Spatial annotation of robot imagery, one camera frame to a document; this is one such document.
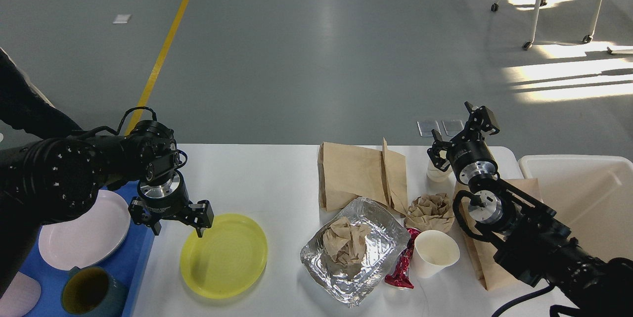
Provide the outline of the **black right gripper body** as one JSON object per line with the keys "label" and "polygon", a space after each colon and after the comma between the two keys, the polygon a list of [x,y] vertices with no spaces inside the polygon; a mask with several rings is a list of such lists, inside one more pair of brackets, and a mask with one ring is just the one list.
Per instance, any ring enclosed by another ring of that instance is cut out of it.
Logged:
{"label": "black right gripper body", "polygon": [[457,182],[468,185],[477,175],[497,175],[498,165],[492,152],[482,140],[453,143],[446,150]]}

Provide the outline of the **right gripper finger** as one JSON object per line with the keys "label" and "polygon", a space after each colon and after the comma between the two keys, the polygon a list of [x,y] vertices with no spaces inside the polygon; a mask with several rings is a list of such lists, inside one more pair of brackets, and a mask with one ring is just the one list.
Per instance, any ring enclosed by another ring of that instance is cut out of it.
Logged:
{"label": "right gripper finger", "polygon": [[497,118],[492,110],[486,106],[475,106],[469,101],[465,102],[465,107],[469,117],[460,132],[461,141],[483,142],[486,137],[500,132]]}
{"label": "right gripper finger", "polygon": [[448,150],[452,148],[453,143],[451,141],[444,141],[441,133],[437,129],[431,130],[431,135],[433,137],[433,144],[427,150],[430,163],[434,166],[434,168],[445,173],[451,167],[451,164],[448,159],[441,156],[441,152],[448,153]]}

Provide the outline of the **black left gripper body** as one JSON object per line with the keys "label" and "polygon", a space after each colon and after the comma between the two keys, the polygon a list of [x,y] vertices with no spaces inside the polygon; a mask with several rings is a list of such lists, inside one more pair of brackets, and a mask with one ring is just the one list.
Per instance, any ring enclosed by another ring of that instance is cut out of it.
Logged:
{"label": "black left gripper body", "polygon": [[179,171],[174,171],[171,177],[161,184],[138,182],[136,193],[149,211],[158,214],[162,220],[180,222],[181,211],[192,203],[188,198],[183,175]]}

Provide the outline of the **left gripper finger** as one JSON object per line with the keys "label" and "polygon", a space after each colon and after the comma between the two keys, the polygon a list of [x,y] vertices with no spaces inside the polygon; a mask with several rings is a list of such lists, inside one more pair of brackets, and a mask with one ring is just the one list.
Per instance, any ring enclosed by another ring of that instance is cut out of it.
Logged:
{"label": "left gripper finger", "polygon": [[154,236],[160,235],[161,217],[158,214],[150,212],[140,197],[133,197],[128,206],[128,212],[134,225],[144,225],[152,231]]}
{"label": "left gripper finger", "polygon": [[198,238],[203,238],[207,229],[213,226],[214,213],[208,200],[190,203],[181,211],[181,222],[196,230]]}

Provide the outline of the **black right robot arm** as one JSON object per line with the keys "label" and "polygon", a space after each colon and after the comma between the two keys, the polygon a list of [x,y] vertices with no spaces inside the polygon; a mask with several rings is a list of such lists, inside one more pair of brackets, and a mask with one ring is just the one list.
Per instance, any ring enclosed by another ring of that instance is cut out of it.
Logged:
{"label": "black right robot arm", "polygon": [[457,224],[468,237],[490,243],[494,261],[514,278],[547,287],[499,307],[499,317],[517,304],[558,288],[573,303],[553,304],[549,315],[570,317],[630,317],[633,312],[632,261],[604,262],[588,254],[571,237],[570,228],[555,218],[556,211],[503,180],[486,142],[499,133],[493,111],[465,102],[469,117],[463,129],[446,141],[432,130],[427,151],[439,171],[452,169],[465,186],[452,200]]}

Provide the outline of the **brown paper bag under arm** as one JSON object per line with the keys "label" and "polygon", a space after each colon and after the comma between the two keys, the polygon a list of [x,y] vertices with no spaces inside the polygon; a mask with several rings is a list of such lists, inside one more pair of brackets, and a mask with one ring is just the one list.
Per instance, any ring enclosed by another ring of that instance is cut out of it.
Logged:
{"label": "brown paper bag under arm", "polygon": [[[508,182],[536,200],[543,201],[538,179],[510,179]],[[484,289],[493,291],[519,283],[518,279],[494,261],[494,254],[497,249],[491,243],[479,242],[469,237],[462,229],[460,231],[465,239],[466,249],[475,271],[475,276]]]}

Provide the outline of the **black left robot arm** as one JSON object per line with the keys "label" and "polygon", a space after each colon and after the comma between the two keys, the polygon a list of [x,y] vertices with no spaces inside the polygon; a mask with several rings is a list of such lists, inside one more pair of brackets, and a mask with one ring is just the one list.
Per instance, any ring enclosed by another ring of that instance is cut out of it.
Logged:
{"label": "black left robot arm", "polygon": [[34,246],[40,227],[71,222],[95,205],[101,188],[137,183],[127,211],[136,225],[160,234],[161,221],[194,227],[199,237],[212,227],[208,200],[190,201],[181,168],[187,154],[174,130],[151,119],[126,135],[99,126],[1,151],[1,292]]}

